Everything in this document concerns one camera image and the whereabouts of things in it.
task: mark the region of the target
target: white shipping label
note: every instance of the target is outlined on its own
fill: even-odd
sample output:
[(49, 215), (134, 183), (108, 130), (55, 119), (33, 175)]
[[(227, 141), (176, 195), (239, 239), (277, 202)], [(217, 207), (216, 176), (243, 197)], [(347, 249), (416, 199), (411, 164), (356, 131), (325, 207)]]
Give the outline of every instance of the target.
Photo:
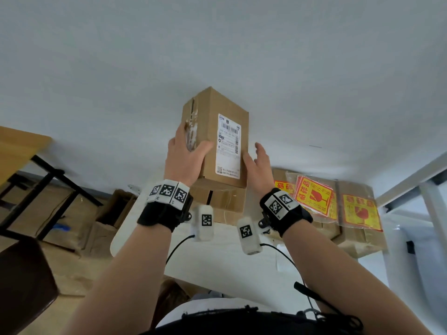
[(240, 179), (240, 124), (219, 114), (216, 174)]

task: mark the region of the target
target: cable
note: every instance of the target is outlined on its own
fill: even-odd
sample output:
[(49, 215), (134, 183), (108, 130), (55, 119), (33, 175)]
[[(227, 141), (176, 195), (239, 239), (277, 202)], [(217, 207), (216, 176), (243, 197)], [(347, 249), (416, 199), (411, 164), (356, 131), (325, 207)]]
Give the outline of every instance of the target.
[(183, 243), (185, 242), (187, 239), (189, 238), (193, 238), (195, 235), (190, 235), (187, 238), (184, 238), (179, 244), (177, 244), (175, 246), (175, 248), (172, 250), (172, 252), (170, 253), (170, 255), (168, 256), (168, 259), (166, 260), (166, 264), (168, 264), (169, 259), (171, 258), (172, 254), (174, 254), (174, 252), (177, 250), (177, 248)]
[[(281, 254), (284, 255), (284, 257), (285, 257), (286, 259), (288, 259), (288, 260), (290, 261), (290, 263), (296, 268), (296, 270), (298, 270), (298, 268), (296, 267), (295, 263), (290, 259), (290, 257), (288, 257), (286, 254), (284, 254), (282, 251), (280, 251), (277, 247), (272, 246), (271, 244), (268, 244), (268, 243), (261, 243), (261, 246), (268, 246), (268, 247), (273, 248), (273, 249), (275, 249), (276, 251), (280, 252)], [(311, 307), (312, 309), (314, 309), (314, 307), (313, 307), (313, 305), (312, 305), (312, 302), (310, 301), (309, 296), (307, 296), (307, 298), (308, 298), (310, 307)]]
[(38, 232), (41, 230), (42, 226), (47, 223), (47, 221), (51, 218), (51, 216), (53, 215), (54, 211), (60, 207), (60, 205), (62, 203), (64, 203), (64, 201), (72, 194), (73, 192), (71, 192), (70, 194), (68, 194), (62, 201), (60, 201), (57, 206), (55, 206), (55, 208), (53, 209), (53, 211), (49, 214), (49, 216), (45, 219), (44, 222), (42, 222), (42, 224), (39, 226), (39, 228), (37, 229), (36, 233), (34, 234), (34, 236), (37, 236)]

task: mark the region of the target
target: person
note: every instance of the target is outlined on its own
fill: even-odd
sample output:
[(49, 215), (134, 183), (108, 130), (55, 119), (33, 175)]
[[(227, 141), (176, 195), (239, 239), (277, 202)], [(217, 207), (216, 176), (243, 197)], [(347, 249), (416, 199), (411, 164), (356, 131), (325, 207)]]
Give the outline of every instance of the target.
[[(203, 141), (193, 152), (186, 148), (185, 127), (181, 124), (168, 143), (165, 179), (192, 186), (198, 179), (205, 155), (213, 143)], [(272, 191), (274, 180), (270, 159), (260, 143), (257, 158), (245, 152), (248, 185), (259, 198)], [(344, 315), (362, 323), (352, 334), (431, 334), (412, 311), (381, 281), (351, 259), (316, 230), (299, 220), (283, 232), (282, 239), (308, 287)], [(159, 295), (171, 241), (164, 225), (137, 225), (109, 267), (95, 282), (66, 324), (64, 335), (142, 334), (148, 332)], [(285, 315), (245, 308), (221, 310), (219, 300), (208, 299), (202, 313), (181, 317), (148, 333), (172, 334), (193, 330), (197, 334), (232, 331), (271, 334), (348, 334), (338, 332), (331, 320), (334, 311), (318, 306), (325, 317), (307, 321), (303, 315)]]

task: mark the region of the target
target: person's right hand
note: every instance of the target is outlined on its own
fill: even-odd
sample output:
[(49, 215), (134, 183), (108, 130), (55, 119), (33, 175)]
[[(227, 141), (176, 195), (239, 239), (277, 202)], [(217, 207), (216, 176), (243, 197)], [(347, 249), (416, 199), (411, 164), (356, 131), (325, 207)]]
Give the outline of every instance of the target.
[(242, 158), (248, 173), (248, 185), (262, 198), (275, 187), (270, 158), (260, 143), (255, 143), (257, 158), (253, 161), (248, 152)]

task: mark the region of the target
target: brown chair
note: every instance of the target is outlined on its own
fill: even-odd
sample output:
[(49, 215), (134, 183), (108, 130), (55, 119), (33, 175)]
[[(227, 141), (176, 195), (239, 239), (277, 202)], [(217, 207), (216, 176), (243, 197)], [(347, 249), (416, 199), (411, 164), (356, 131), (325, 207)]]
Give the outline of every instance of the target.
[(12, 231), (0, 235), (18, 242), (0, 253), (0, 328), (18, 334), (59, 295), (38, 241)]

